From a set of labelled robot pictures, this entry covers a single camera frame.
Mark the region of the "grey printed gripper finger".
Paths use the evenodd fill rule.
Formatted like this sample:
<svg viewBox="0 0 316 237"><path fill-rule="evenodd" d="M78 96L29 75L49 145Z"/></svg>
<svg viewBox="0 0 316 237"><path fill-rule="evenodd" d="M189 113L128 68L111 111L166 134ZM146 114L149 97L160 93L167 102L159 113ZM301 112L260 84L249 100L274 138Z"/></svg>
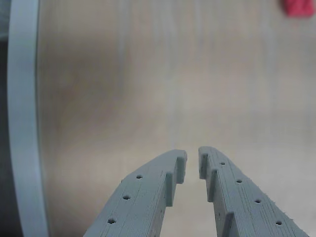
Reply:
<svg viewBox="0 0 316 237"><path fill-rule="evenodd" d="M86 237L158 237L165 209L185 178L187 153L170 150L121 180Z"/></svg>
<svg viewBox="0 0 316 237"><path fill-rule="evenodd" d="M202 146L199 177L213 203L219 237L306 237L261 189L226 155Z"/></svg>

